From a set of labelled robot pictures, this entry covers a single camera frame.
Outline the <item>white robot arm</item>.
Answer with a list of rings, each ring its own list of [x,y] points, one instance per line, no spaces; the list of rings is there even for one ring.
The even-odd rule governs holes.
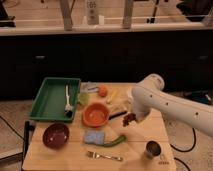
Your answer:
[[[132,113],[136,121],[143,121],[154,108],[213,137],[213,106],[165,93],[164,86],[160,75],[150,74],[132,87]]]

